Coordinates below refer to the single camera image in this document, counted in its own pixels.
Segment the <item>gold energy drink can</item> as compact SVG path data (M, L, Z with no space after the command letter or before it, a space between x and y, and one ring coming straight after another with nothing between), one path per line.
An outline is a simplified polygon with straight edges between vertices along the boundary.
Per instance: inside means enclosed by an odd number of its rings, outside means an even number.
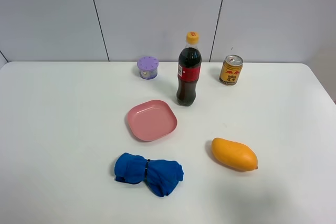
M243 68L243 59L238 55L229 55L225 58L219 75L221 83L233 86L237 83Z

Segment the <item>yellow mango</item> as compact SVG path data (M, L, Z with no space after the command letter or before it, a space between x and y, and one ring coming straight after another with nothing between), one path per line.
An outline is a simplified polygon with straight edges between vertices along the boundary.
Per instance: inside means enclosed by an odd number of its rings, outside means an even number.
M212 140L214 157L222 164L234 170L249 172L258 169L258 158L247 145L223 138Z

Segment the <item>blue cloth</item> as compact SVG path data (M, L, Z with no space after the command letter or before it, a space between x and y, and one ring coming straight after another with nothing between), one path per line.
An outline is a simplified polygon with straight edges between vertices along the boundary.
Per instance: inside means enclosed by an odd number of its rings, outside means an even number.
M136 185L145 182L159 197L168 196L183 181L182 165L177 161L146 159L123 153L114 166L116 181Z

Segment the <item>purple lidded small jar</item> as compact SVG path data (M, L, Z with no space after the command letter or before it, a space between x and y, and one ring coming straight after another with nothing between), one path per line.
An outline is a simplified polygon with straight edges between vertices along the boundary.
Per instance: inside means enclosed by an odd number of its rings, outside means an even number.
M145 56L137 61L139 75L142 79L151 80L158 75L159 61L155 57Z

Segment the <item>pink square plastic plate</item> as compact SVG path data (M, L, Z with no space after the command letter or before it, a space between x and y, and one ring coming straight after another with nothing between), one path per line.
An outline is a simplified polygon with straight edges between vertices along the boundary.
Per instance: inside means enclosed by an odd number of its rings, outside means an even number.
M133 107L127 113L127 123L136 138L151 142L172 133L177 118L166 102L151 100Z

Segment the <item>cola bottle yellow cap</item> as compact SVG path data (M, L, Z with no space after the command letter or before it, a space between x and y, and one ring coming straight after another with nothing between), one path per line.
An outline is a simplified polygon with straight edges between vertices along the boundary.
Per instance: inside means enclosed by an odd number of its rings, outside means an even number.
M199 34L196 31L186 35L186 46L178 59L179 81L176 98L179 105L191 106L196 98L196 85L200 75L202 56L198 49Z

